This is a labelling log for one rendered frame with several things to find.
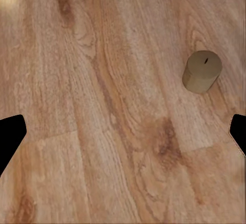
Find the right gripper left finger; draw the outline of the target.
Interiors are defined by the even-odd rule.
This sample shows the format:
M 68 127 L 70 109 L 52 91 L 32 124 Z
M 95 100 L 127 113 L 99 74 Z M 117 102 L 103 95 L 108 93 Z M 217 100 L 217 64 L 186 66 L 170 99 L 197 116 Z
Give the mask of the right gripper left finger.
M 22 114 L 0 120 L 0 176 L 27 133 Z

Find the pillar candle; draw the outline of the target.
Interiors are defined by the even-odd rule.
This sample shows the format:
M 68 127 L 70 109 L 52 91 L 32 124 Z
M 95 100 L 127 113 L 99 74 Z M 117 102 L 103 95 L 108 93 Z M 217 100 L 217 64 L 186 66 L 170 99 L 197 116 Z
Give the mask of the pillar candle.
M 200 50 L 188 58 L 182 82 L 189 91 L 204 93 L 211 88 L 221 72 L 220 57 L 213 51 Z

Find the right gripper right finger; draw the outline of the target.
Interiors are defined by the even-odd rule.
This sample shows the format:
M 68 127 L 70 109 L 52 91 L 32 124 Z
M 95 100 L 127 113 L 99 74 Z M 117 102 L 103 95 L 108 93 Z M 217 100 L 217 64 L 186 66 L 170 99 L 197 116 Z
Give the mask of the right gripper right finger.
M 234 115 L 230 133 L 246 155 L 246 116 Z

